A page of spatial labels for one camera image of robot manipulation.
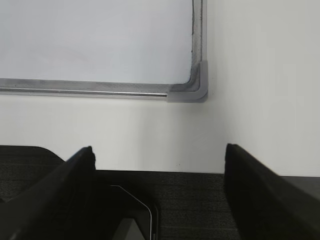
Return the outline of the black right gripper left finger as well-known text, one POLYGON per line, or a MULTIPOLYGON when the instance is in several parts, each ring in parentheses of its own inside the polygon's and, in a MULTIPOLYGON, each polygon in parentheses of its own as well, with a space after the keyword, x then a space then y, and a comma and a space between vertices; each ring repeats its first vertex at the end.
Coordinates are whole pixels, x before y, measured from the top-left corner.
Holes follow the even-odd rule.
POLYGON ((90 146, 0 205, 2 240, 76 240, 93 191, 96 158, 90 146))

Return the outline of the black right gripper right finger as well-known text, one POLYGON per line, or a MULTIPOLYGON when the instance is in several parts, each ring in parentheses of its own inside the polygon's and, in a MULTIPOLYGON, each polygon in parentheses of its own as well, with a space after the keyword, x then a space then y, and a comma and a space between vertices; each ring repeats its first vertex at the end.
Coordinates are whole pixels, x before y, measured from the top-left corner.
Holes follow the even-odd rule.
POLYGON ((224 191, 242 240, 320 238, 319 177, 280 176, 229 143, 224 191))

